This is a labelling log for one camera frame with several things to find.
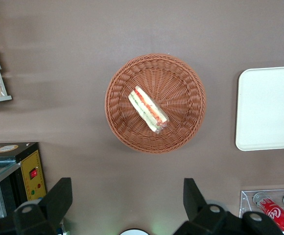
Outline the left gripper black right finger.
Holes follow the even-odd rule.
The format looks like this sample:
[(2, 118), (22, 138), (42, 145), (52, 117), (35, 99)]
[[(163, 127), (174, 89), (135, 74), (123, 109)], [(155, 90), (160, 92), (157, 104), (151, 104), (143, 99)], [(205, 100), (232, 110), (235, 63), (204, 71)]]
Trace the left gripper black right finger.
[(184, 179), (183, 205), (188, 217), (182, 235), (241, 235), (241, 221), (221, 206), (208, 204), (192, 178)]

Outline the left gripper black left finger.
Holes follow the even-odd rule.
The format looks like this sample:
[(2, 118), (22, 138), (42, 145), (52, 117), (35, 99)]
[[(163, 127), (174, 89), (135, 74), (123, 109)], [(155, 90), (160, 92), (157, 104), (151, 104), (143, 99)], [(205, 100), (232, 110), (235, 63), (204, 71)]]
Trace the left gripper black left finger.
[(71, 178), (61, 178), (38, 202), (26, 202), (13, 215), (18, 235), (55, 235), (72, 205)]

